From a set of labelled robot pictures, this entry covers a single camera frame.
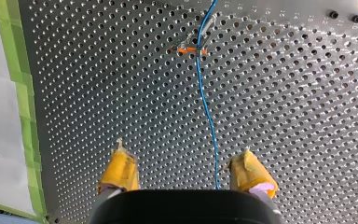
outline yellow object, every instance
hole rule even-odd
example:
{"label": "yellow object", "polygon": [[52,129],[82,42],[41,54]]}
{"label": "yellow object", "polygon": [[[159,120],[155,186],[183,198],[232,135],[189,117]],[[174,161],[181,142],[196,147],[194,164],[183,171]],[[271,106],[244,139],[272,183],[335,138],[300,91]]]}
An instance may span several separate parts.
{"label": "yellow object", "polygon": [[98,193],[101,188],[111,186],[127,191],[139,189],[138,168],[136,159],[123,147],[122,140],[118,139],[117,150],[103,173],[103,178],[98,185]]}
{"label": "yellow object", "polygon": [[229,164],[231,172],[230,188],[238,191],[248,191],[252,187],[270,183],[273,190],[268,190],[268,196],[273,198],[278,190],[277,182],[269,174],[269,171],[249,150],[234,156]]}

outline black screw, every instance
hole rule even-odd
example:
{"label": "black screw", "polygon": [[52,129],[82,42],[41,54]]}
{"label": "black screw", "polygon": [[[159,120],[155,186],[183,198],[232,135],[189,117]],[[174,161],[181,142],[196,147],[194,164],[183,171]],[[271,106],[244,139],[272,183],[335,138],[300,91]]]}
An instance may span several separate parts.
{"label": "black screw", "polygon": [[335,20],[336,18],[338,18],[338,13],[337,13],[336,11],[331,11],[331,12],[328,14],[328,16],[329,16],[331,19]]}
{"label": "black screw", "polygon": [[358,15],[354,15],[354,16],[352,17],[352,21],[353,21],[354,23],[358,23]]}

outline orange connector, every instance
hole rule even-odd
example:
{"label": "orange connector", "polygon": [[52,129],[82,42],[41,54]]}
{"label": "orange connector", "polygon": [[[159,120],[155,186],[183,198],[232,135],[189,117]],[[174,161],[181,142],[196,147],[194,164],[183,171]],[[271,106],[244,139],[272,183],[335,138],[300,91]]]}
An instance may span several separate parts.
{"label": "orange connector", "polygon": [[[196,53],[197,49],[196,48],[179,48],[177,50],[179,53],[183,53],[183,54],[187,54],[187,53]],[[207,54],[207,50],[206,49],[202,49],[201,50],[201,55]]]}

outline metal surface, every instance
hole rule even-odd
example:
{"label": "metal surface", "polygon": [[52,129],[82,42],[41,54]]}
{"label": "metal surface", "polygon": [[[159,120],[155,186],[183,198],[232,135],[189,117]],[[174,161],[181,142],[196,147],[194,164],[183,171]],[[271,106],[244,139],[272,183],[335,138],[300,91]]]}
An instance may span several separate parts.
{"label": "metal surface", "polygon": [[[48,210],[86,219],[120,136],[146,189],[212,189],[194,55],[210,1],[26,1]],[[336,20],[328,18],[334,9]],[[358,223],[358,1],[220,1],[203,57],[220,167],[250,148],[287,223]],[[220,175],[227,188],[228,173]]]}

